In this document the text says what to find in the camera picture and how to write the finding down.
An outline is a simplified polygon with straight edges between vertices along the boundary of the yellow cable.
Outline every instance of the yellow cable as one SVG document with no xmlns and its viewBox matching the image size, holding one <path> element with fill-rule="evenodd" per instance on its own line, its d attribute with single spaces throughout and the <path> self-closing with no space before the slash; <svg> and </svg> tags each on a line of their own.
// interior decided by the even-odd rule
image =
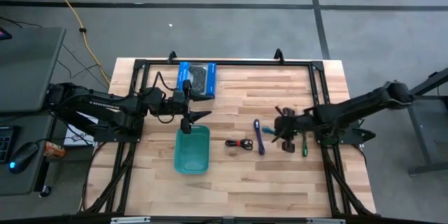
<svg viewBox="0 0 448 224">
<path fill-rule="evenodd" d="M 73 7 L 71 7 L 71 4 L 69 3 L 68 0 L 64 0 L 65 3 L 70 7 L 71 11 L 73 11 L 73 14 L 75 14 L 76 19 L 79 22 L 80 28 L 84 28 L 83 23 L 81 22 L 81 19 L 79 18 L 78 14 L 76 13 L 75 9 L 73 9 Z M 85 31 L 81 32 L 83 34 L 84 37 L 84 44 L 85 47 L 87 48 L 87 50 L 89 51 L 90 55 L 92 56 L 92 58 L 95 60 L 95 62 L 98 64 L 99 70 L 101 71 L 102 76 L 104 77 L 104 80 L 110 85 L 111 82 L 110 80 L 107 78 L 106 72 L 103 69 L 103 66 L 99 63 L 99 60 L 97 59 L 97 57 L 95 56 L 95 54 L 92 52 L 92 50 L 89 47 L 89 43 L 87 42 L 87 36 L 85 35 Z"/>
</svg>

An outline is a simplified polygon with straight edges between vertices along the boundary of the blue package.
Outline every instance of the blue package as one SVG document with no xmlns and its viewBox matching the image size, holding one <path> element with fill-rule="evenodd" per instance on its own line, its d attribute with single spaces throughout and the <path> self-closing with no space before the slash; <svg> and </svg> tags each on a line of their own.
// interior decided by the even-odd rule
<svg viewBox="0 0 448 224">
<path fill-rule="evenodd" d="M 177 88 L 182 89 L 184 80 L 190 80 L 192 89 L 202 95 L 215 97 L 216 63 L 180 62 L 177 75 Z"/>
</svg>

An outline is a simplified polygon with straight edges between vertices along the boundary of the teal plastic bin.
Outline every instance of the teal plastic bin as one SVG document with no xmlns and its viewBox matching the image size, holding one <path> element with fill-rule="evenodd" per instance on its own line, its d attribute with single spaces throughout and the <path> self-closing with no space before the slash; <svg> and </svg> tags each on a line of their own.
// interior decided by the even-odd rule
<svg viewBox="0 0 448 224">
<path fill-rule="evenodd" d="M 192 125 L 191 134 L 177 130 L 174 147 L 174 168 L 181 174 L 203 174 L 209 168 L 210 129 Z"/>
</svg>

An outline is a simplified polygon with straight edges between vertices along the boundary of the wooden table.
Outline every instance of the wooden table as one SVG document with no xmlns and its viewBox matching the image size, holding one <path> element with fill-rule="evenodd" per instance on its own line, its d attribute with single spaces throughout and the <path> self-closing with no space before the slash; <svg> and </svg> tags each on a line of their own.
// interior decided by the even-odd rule
<svg viewBox="0 0 448 224">
<path fill-rule="evenodd" d="M 118 58 L 109 92 L 125 96 L 130 86 L 134 58 Z M 324 61 L 332 103 L 349 98 L 342 62 Z M 170 87 L 176 85 L 178 66 L 151 66 L 148 85 L 157 71 Z M 163 125 L 147 116 L 127 198 L 126 215 L 146 216 L 330 216 L 320 148 L 309 134 L 307 157 L 302 157 L 302 139 L 295 139 L 296 152 L 281 150 L 281 141 L 271 143 L 263 134 L 266 149 L 253 151 L 226 147 L 226 139 L 256 141 L 253 121 L 273 127 L 275 106 L 301 110 L 313 106 L 306 67 L 218 66 L 216 98 L 193 102 L 192 110 L 212 110 L 197 124 L 211 130 L 210 166 L 203 175 L 182 175 L 173 165 L 174 140 L 181 116 Z M 159 88 L 168 95 L 170 92 Z M 101 194 L 111 179 L 116 143 L 106 144 L 95 157 L 87 187 L 87 205 Z M 353 146 L 340 146 L 346 181 L 359 200 L 375 212 L 362 155 Z M 335 186 L 339 208 L 340 190 Z"/>
</svg>

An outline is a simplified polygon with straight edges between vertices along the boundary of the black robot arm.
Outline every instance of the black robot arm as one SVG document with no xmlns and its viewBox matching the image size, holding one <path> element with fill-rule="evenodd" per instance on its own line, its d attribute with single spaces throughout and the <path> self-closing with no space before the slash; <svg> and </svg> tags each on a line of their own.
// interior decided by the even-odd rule
<svg viewBox="0 0 448 224">
<path fill-rule="evenodd" d="M 307 108 L 302 115 L 284 115 L 277 109 L 281 116 L 274 122 L 274 141 L 278 138 L 290 141 L 297 133 L 313 131 L 321 144 L 336 144 L 337 137 L 351 123 L 383 109 L 403 109 L 413 100 L 406 84 L 387 82 L 383 87 L 339 104 Z"/>
<path fill-rule="evenodd" d="M 182 90 L 174 90 L 173 96 L 168 98 L 158 87 L 147 87 L 121 97 L 89 90 L 73 83 L 61 83 L 48 88 L 44 109 L 94 136 L 95 141 L 137 142 L 148 111 L 157 117 L 183 115 L 181 130 L 189 134 L 191 124 L 211 113 L 190 111 L 189 101 L 208 99 L 213 97 L 192 91 L 189 80 L 184 81 Z M 92 122 L 80 113 L 98 118 L 99 123 Z"/>
</svg>

